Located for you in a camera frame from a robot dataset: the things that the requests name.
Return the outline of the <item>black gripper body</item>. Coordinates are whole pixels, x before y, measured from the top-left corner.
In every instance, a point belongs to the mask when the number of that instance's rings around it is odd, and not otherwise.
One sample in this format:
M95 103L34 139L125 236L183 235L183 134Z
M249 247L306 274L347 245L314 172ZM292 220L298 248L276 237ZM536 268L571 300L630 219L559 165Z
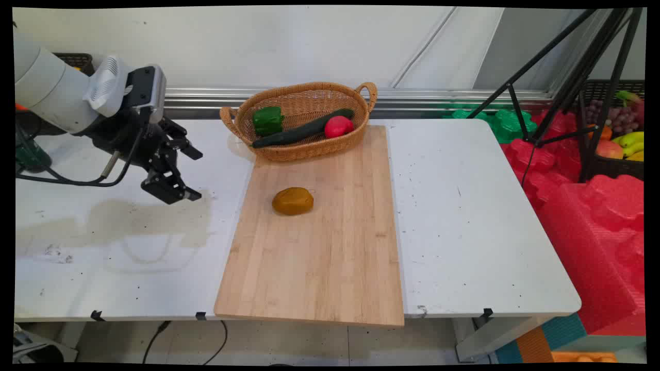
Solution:
M151 109L128 108L109 118L97 118L77 135L89 137L97 148L128 160L135 141L139 140L130 163L147 172L169 172L177 168L177 152L166 142L179 138L179 125L163 117L158 124L150 122Z

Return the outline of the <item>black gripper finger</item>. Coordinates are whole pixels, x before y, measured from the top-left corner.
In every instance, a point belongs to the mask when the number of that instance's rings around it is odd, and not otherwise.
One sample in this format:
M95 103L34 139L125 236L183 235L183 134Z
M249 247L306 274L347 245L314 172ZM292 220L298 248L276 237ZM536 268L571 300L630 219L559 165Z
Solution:
M202 197L200 192L186 186L176 174L166 175L155 170L148 172L146 179L141 182L141 189L168 205Z
M188 131L171 119L163 120L163 133L168 137L165 146L172 150L178 150L192 160L203 157L203 153L196 149L188 139Z

